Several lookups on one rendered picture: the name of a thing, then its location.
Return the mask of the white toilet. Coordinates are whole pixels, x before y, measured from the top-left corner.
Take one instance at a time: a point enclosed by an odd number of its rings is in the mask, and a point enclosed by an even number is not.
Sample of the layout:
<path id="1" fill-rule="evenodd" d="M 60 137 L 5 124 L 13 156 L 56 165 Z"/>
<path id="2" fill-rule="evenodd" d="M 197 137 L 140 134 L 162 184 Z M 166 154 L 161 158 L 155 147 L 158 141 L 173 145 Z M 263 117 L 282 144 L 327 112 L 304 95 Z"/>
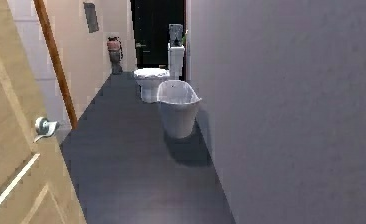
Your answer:
<path id="1" fill-rule="evenodd" d="M 143 102 L 157 101 L 159 85 L 167 80 L 178 80 L 182 76 L 185 46 L 172 46 L 168 43 L 167 68 L 138 68 L 134 71 L 134 78 L 140 86 L 140 97 Z"/>

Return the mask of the brown wooden door frame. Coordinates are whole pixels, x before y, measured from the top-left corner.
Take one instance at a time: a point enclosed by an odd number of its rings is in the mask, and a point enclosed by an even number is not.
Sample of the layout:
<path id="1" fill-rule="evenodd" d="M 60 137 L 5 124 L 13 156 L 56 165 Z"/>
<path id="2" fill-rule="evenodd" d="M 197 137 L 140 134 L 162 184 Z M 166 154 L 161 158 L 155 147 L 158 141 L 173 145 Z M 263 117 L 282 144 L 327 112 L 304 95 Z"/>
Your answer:
<path id="1" fill-rule="evenodd" d="M 72 97 L 66 80 L 65 72 L 62 66 L 61 58 L 51 28 L 50 20 L 47 14 L 44 0 L 33 0 L 35 11 L 37 13 L 42 33 L 47 45 L 48 53 L 53 65 L 53 70 L 59 85 L 60 93 L 64 102 L 64 106 L 70 121 L 71 129 L 77 128 L 78 119 L 73 105 Z"/>

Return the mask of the black room door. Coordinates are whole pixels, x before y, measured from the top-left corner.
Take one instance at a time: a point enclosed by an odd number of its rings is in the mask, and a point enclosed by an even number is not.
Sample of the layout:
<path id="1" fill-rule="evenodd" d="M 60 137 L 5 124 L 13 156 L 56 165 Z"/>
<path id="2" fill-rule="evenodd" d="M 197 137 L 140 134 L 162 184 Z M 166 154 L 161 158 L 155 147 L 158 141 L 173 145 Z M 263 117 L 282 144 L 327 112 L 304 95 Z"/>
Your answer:
<path id="1" fill-rule="evenodd" d="M 130 0 L 138 68 L 168 64 L 169 25 L 184 24 L 185 0 Z"/>

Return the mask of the grey wall plate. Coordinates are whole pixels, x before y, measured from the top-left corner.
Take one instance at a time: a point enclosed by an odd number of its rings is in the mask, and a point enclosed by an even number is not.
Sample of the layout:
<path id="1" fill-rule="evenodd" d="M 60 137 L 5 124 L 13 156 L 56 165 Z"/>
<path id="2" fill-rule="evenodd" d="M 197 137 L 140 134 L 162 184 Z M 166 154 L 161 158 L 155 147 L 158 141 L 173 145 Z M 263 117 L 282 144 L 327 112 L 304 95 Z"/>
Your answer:
<path id="1" fill-rule="evenodd" d="M 86 22 L 88 31 L 90 33 L 97 32 L 99 30 L 96 7 L 94 3 L 91 2 L 84 2 L 84 11 L 86 16 Z"/>

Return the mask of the grey box on cistern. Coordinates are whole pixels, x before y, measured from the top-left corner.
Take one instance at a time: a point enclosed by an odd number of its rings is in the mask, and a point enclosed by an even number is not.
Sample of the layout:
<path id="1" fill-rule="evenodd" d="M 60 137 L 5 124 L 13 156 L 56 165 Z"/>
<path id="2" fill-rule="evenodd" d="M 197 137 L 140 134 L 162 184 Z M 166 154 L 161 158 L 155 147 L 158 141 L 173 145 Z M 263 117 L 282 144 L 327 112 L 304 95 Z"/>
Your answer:
<path id="1" fill-rule="evenodd" d="M 179 47 L 182 45 L 183 25 L 170 24 L 169 25 L 170 45 L 172 47 Z"/>

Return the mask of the light wooden room door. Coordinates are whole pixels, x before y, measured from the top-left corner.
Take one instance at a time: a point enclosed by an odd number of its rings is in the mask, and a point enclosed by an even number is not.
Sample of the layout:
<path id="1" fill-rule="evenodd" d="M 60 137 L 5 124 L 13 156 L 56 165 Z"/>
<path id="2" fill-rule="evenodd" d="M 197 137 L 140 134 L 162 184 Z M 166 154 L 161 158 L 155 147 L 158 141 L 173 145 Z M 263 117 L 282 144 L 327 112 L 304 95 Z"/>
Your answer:
<path id="1" fill-rule="evenodd" d="M 43 94 L 0 0 L 0 224 L 87 224 L 55 136 L 40 138 Z"/>

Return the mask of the white waste bin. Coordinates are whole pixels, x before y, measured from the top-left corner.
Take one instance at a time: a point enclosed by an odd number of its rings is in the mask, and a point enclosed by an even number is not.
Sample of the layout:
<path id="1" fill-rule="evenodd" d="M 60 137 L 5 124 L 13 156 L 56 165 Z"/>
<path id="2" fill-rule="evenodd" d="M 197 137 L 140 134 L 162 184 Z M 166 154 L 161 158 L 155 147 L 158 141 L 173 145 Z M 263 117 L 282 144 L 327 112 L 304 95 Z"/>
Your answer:
<path id="1" fill-rule="evenodd" d="M 171 138 L 182 139 L 192 133 L 200 102 L 188 82 L 167 80 L 159 85 L 158 109 L 163 128 Z"/>

